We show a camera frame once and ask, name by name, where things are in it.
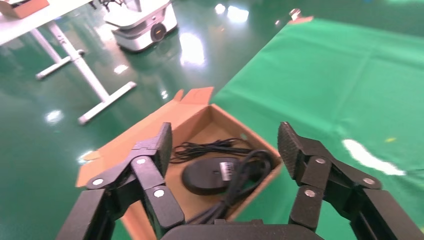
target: white label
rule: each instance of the white label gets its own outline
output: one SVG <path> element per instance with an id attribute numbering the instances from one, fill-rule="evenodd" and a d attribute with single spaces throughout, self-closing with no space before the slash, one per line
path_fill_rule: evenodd
<path id="1" fill-rule="evenodd" d="M 231 176 L 234 172 L 234 163 L 232 162 L 220 162 L 219 168 L 221 168 L 221 176 L 223 181 L 230 181 Z"/>

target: box flap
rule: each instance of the box flap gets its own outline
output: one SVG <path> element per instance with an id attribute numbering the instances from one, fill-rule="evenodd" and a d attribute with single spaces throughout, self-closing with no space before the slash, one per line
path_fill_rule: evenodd
<path id="1" fill-rule="evenodd" d="M 92 177 L 122 162 L 136 142 L 156 136 L 162 123 L 171 123 L 172 129 L 175 129 L 207 107 L 213 90 L 213 87 L 192 89 L 184 98 L 183 90 L 178 91 L 175 97 L 161 108 L 97 151 L 84 156 L 84 160 L 91 162 L 84 164 L 79 169 L 76 186 L 85 186 Z"/>
<path id="2" fill-rule="evenodd" d="M 191 89 L 187 95 L 181 100 L 183 104 L 209 104 L 211 99 L 212 92 L 214 91 L 213 87 L 204 87 Z"/>

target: textured finger pad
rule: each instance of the textured finger pad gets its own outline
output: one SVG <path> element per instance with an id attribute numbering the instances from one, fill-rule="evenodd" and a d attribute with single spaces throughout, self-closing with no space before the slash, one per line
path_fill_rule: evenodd
<path id="1" fill-rule="evenodd" d="M 298 160 L 299 147 L 296 144 L 296 133 L 290 124 L 282 122 L 278 129 L 278 152 L 288 170 L 288 174 L 293 179 L 296 172 L 296 161 Z"/>

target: white table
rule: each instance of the white table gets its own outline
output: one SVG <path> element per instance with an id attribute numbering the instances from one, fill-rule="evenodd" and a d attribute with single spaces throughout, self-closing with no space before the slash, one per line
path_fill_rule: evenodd
<path id="1" fill-rule="evenodd" d="M 80 124 L 85 124 L 91 120 L 95 115 L 127 93 L 129 90 L 136 86 L 135 82 L 128 82 L 123 87 L 112 93 L 111 95 L 105 90 L 100 81 L 94 75 L 87 63 L 81 56 L 82 51 L 76 50 L 74 46 L 66 38 L 65 34 L 56 25 L 54 19 L 90 2 L 91 0 L 48 0 L 50 5 L 27 16 L 24 19 L 16 19 L 9 16 L 4 16 L 0 13 L 0 45 L 15 39 L 25 33 L 30 32 L 35 39 L 40 43 L 48 55 L 54 60 L 55 64 L 46 68 L 36 75 L 38 79 L 45 77 L 49 73 L 60 68 L 64 64 L 72 61 L 81 74 L 85 77 L 87 83 L 95 91 L 100 98 L 101 103 L 93 107 L 84 115 L 78 118 Z M 47 28 L 57 39 L 65 52 L 67 57 L 61 58 L 59 54 L 53 49 L 49 42 L 37 30 L 38 27 L 46 24 Z"/>

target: black cable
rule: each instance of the black cable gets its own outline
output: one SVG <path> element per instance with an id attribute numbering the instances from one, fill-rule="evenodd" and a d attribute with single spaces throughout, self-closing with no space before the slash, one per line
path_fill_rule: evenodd
<path id="1" fill-rule="evenodd" d="M 250 161 L 252 158 L 258 158 L 257 161 L 263 163 L 263 167 L 261 168 L 262 175 L 252 186 L 245 187 L 250 177 L 249 173 L 251 169 L 249 164 L 252 163 L 252 161 Z M 251 151 L 240 162 L 240 165 L 237 167 L 235 174 L 231 178 L 228 189 L 225 192 L 225 196 L 221 199 L 221 201 L 211 208 L 192 217 L 186 223 L 190 224 L 196 222 L 197 224 L 213 224 L 215 219 L 224 219 L 230 208 L 249 196 L 262 183 L 268 174 L 270 174 L 272 165 L 273 158 L 268 151 Z"/>
<path id="2" fill-rule="evenodd" d="M 236 142 L 245 143 L 250 148 L 233 147 Z M 172 164 L 182 164 L 201 157 L 207 153 L 222 153 L 243 157 L 249 154 L 252 150 L 253 149 L 251 149 L 249 142 L 237 137 L 228 138 L 225 140 L 216 140 L 214 142 L 204 144 L 185 141 L 181 145 L 178 145 L 172 149 L 174 157 L 171 158 L 169 162 Z"/>

